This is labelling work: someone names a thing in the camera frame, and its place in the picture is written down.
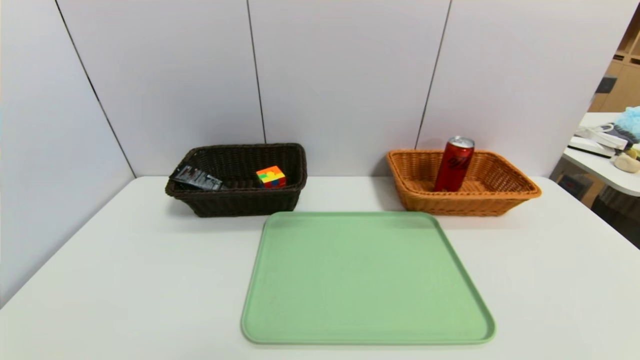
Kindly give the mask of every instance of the red can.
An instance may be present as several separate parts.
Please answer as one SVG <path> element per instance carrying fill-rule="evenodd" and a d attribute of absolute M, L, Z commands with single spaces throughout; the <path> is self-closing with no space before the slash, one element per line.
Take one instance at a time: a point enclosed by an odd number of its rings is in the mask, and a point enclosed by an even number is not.
<path fill-rule="evenodd" d="M 469 138 L 454 136 L 444 148 L 440 170 L 436 178 L 435 192 L 457 192 L 465 179 L 476 143 Z"/>

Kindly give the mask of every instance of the wicker basket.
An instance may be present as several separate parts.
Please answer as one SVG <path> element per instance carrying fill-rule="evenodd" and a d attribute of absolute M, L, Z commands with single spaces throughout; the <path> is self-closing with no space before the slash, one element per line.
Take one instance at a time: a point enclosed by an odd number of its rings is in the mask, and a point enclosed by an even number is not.
<path fill-rule="evenodd" d="M 396 150 L 387 161 L 407 210 L 434 215 L 497 216 L 542 194 L 502 156 L 476 151 L 458 192 L 433 192 L 443 151 Z"/>
<path fill-rule="evenodd" d="M 307 182 L 305 150 L 297 143 L 198 147 L 186 154 L 182 164 L 217 177 L 228 188 L 205 191 L 170 179 L 165 188 L 166 194 L 184 201 L 199 217 L 239 217 L 292 211 Z M 283 188 L 261 188 L 255 172 L 274 165 L 287 177 L 287 185 Z"/>

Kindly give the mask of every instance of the tabletop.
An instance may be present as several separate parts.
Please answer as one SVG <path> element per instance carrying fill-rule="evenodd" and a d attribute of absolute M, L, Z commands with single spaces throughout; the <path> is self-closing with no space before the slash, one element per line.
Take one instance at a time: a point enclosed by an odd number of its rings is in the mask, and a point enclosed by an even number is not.
<path fill-rule="evenodd" d="M 247 341 L 266 217 L 197 218 L 127 185 L 0 309 L 0 359 L 638 359 L 640 252 L 552 181 L 501 217 L 437 217 L 491 311 L 484 345 Z M 387 177 L 310 177 L 296 211 L 400 211 Z"/>
<path fill-rule="evenodd" d="M 581 126 L 598 126 L 615 121 L 620 113 L 586 113 Z M 612 159 L 566 148 L 563 158 L 597 176 L 605 184 L 627 195 L 640 197 L 640 172 L 631 174 L 613 165 Z"/>

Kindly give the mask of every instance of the dark brown wicker basket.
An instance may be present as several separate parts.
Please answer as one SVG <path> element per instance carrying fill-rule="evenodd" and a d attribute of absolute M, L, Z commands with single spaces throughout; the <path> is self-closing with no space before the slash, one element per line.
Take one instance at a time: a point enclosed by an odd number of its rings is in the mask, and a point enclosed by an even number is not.
<path fill-rule="evenodd" d="M 199 217 L 241 217 L 292 211 L 307 182 L 305 150 L 297 143 L 197 147 L 186 154 L 182 164 L 217 177 L 228 188 L 205 191 L 170 179 L 166 194 L 184 201 Z M 287 177 L 287 186 L 261 188 L 255 172 L 274 165 Z"/>

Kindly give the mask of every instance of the plastic tray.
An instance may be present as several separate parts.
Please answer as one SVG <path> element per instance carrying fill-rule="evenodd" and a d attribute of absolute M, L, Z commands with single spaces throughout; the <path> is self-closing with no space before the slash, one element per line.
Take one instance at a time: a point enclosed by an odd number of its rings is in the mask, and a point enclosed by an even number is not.
<path fill-rule="evenodd" d="M 276 213 L 242 317 L 264 344 L 471 344 L 495 325 L 424 213 Z"/>

